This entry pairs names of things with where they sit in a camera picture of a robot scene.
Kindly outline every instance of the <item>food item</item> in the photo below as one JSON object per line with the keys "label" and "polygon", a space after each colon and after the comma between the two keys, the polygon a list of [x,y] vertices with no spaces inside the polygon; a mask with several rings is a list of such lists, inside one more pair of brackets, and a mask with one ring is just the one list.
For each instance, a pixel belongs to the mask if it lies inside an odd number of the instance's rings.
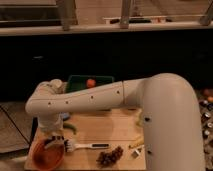
{"label": "food item", "polygon": [[129,144],[129,148],[135,148],[138,147],[140,145],[143,145],[144,143],[144,138],[143,136],[139,136],[137,137],[135,140],[133,140],[130,144]]}
{"label": "food item", "polygon": [[93,88],[96,86],[96,81],[94,79],[88,79],[86,82],[87,88]]}
{"label": "food item", "polygon": [[107,167],[115,164],[121,158],[122,155],[123,149],[121,148],[121,146],[118,146],[112,152],[101,152],[96,161],[100,166]]}
{"label": "food item", "polygon": [[76,132],[77,132],[76,127],[74,125],[70,124],[70,123],[64,122],[63,123],[63,128],[71,129],[73,131],[73,134],[76,134]]}
{"label": "food item", "polygon": [[213,96],[209,96],[209,97],[208,97],[208,101],[209,101],[210,103],[213,103]]}

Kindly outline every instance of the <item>floor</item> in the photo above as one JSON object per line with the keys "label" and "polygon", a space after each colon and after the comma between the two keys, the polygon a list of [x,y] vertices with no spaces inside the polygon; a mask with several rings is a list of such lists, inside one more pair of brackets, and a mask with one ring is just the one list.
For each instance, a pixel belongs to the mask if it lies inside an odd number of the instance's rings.
{"label": "floor", "polygon": [[0,170],[24,170],[32,123],[24,102],[0,102]]}

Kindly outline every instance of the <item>black wall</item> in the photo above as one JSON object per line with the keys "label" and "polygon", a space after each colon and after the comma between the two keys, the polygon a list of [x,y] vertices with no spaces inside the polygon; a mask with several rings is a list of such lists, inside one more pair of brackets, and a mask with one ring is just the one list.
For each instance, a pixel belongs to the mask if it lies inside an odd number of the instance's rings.
{"label": "black wall", "polygon": [[204,29],[0,37],[0,100],[26,100],[39,82],[71,74],[119,81],[172,72],[213,87],[212,40]]}

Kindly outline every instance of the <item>cable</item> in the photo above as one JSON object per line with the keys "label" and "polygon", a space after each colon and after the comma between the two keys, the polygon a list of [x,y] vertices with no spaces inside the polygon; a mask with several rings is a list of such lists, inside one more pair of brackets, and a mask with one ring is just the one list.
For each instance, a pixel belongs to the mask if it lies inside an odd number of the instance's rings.
{"label": "cable", "polygon": [[30,145],[30,142],[27,140],[27,138],[22,134],[21,130],[17,127],[15,122],[10,117],[9,113],[0,105],[0,109],[6,114],[8,119],[12,122],[12,124],[15,126],[15,128],[18,130],[18,132],[21,134],[21,136],[24,138],[24,140],[27,142],[28,145]]}

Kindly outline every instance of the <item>orange fruit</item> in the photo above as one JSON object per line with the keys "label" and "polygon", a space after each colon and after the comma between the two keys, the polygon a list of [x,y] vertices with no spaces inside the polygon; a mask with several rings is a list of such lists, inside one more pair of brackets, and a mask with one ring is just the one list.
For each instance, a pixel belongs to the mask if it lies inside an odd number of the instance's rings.
{"label": "orange fruit", "polygon": [[96,86],[96,81],[94,79],[88,79],[86,83],[87,88],[93,88]]}

